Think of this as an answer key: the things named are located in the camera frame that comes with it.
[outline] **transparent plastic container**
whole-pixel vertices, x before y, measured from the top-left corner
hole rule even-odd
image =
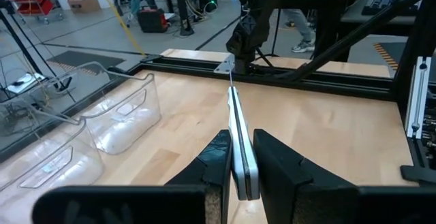
[[[104,164],[85,119],[54,116],[22,99],[0,104],[2,116],[14,111],[20,115],[9,118],[18,120],[15,131],[0,140],[34,133],[36,141],[0,164],[0,223],[27,224],[39,196],[64,185],[90,185],[103,174]],[[47,125],[57,127],[37,129]]]
[[[83,71],[90,69],[93,70],[94,79],[90,78],[88,72]],[[82,86],[101,82],[102,78],[106,78],[106,80],[118,78],[124,83],[109,93],[105,93],[101,89],[94,91],[94,93],[100,92],[101,99],[89,104],[88,108],[83,110],[79,116],[87,120],[87,125],[98,149],[109,155],[117,155],[127,150],[161,118],[153,74],[138,78],[108,71],[101,64],[91,62],[43,83],[42,89],[41,87],[34,89],[32,97],[36,101],[41,101],[44,95],[48,95],[53,103],[62,103],[60,100],[68,99],[68,96],[80,97],[80,93],[83,92]],[[68,87],[60,89],[61,83],[59,81],[68,84]]]

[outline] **concrete floor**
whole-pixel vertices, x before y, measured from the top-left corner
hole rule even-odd
[[[159,7],[166,9],[164,0],[156,0]],[[232,34],[236,25],[228,26],[239,16],[240,4],[237,0],[218,0],[219,8],[214,14],[207,16],[204,22],[195,24],[193,30],[195,33],[189,37],[178,35],[178,27],[172,27],[167,33],[143,33],[138,25],[133,25],[130,31],[134,39],[138,42],[141,50],[150,54],[159,54],[168,48],[188,49],[188,50],[208,50],[225,52],[225,43]],[[135,63],[141,59],[136,54],[125,54],[126,52],[139,52],[137,48],[129,41],[126,32],[120,26],[111,9],[105,9],[100,12],[90,14],[72,14],[64,12],[64,19],[59,20],[56,16],[51,19],[49,25],[36,21],[34,18],[27,18],[27,24],[20,24],[23,31],[33,42],[45,59],[49,59],[66,50],[75,50],[91,52],[95,54],[108,55],[125,59],[128,63]],[[270,19],[271,32],[268,42],[262,46],[264,53],[269,53],[273,45],[274,28],[277,20],[277,11]],[[290,48],[300,41],[300,36],[295,29],[284,29],[283,25],[286,19],[281,17],[275,54],[281,57],[298,57],[309,58],[310,53],[295,54]],[[10,21],[16,32],[19,34],[24,45],[29,49],[33,58],[40,64],[43,71],[47,71],[42,60],[38,57],[31,44],[20,33],[18,27]],[[202,44],[210,39],[223,28],[227,29],[212,39],[206,45]],[[3,23],[0,22],[0,59],[3,70],[6,73],[6,80],[15,80],[16,75],[13,69],[20,69],[24,66],[20,59],[22,52],[15,44],[12,37],[4,30]],[[376,42],[405,42],[404,37],[371,35],[353,46],[349,61],[353,63],[373,63],[386,65],[382,57],[373,47]],[[121,51],[120,53],[106,52],[103,50],[84,50],[77,49],[74,46],[85,48],[99,48],[106,50]]]

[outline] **wooden tabletop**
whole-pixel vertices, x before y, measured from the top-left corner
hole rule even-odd
[[[170,57],[222,61],[228,54],[167,50]],[[298,59],[273,60],[297,65]],[[384,66],[329,63],[331,71],[388,76]],[[145,76],[142,71],[138,76]],[[161,120],[119,155],[102,153],[98,185],[162,185],[228,127],[229,82],[155,73]],[[112,94],[125,93],[128,81]],[[400,165],[411,157],[395,103],[237,83],[249,130],[265,129],[320,166],[356,185],[410,185]],[[230,223],[265,223],[262,201],[239,202],[231,184]],[[23,203],[29,210],[31,203]]]

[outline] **cardboard box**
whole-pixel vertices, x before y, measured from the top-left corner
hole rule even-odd
[[[90,13],[101,10],[98,0],[69,0],[69,7],[73,13]]]

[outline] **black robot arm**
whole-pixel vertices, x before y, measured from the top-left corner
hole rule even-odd
[[[247,15],[243,16],[226,44],[235,56],[234,72],[246,74],[255,59],[255,49],[268,40],[269,19],[280,0],[254,0]]]

